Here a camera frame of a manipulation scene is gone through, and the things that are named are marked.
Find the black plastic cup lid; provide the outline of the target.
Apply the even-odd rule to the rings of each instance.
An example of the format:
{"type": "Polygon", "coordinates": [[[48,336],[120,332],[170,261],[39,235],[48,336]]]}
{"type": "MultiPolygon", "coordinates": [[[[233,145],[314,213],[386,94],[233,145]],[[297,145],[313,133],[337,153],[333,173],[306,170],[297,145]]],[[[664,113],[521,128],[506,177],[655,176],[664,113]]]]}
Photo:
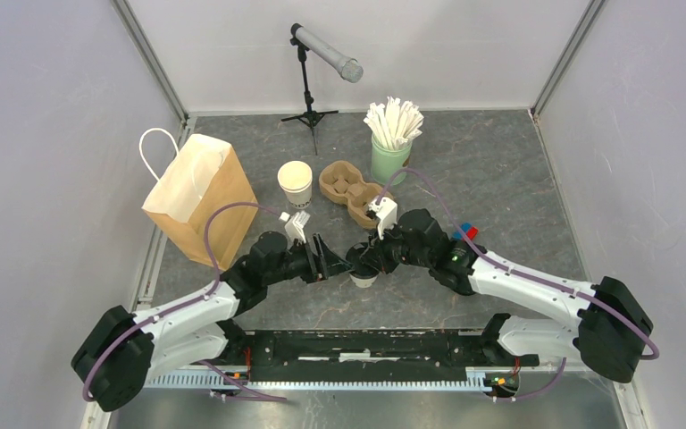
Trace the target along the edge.
{"type": "Polygon", "coordinates": [[[379,271],[376,268],[365,263],[362,255],[367,247],[363,243],[357,243],[352,246],[346,253],[346,260],[351,264],[349,274],[361,280],[374,279],[378,276],[379,271]]]}

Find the white paper cup printed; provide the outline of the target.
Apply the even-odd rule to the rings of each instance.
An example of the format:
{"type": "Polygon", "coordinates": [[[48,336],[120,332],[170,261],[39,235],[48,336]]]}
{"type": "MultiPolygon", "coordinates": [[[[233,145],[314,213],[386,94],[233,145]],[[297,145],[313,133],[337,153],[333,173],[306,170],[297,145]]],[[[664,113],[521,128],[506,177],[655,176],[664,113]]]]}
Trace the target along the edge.
{"type": "Polygon", "coordinates": [[[289,161],[277,172],[278,183],[289,203],[297,209],[310,205],[312,199],[313,171],[302,161],[289,161]]]}

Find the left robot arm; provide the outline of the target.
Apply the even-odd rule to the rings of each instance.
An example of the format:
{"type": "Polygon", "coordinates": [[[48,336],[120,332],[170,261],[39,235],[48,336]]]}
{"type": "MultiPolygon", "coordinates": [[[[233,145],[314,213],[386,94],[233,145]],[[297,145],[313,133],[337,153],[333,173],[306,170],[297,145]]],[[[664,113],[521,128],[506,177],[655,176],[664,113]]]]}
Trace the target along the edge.
{"type": "Polygon", "coordinates": [[[265,232],[218,279],[187,296],[142,312],[108,309],[71,359],[83,398],[110,412],[159,375],[200,360],[234,364],[245,341],[227,327],[264,300],[269,286],[320,282],[351,268],[318,234],[311,242],[289,243],[279,232],[265,232]]]}

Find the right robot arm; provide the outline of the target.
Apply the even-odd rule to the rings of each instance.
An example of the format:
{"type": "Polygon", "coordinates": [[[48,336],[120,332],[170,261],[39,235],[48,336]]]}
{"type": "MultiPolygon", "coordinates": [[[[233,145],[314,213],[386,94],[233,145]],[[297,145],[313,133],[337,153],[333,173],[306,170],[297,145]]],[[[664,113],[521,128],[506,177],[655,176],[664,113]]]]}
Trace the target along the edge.
{"type": "Polygon", "coordinates": [[[494,316],[480,341],[481,355],[492,365],[525,355],[577,359],[611,381],[629,383],[646,359],[653,323],[623,282],[608,276],[581,282],[517,267],[449,236],[426,209],[372,231],[347,260],[359,278],[416,266],[458,295],[496,297],[541,314],[540,320],[494,316]]]}

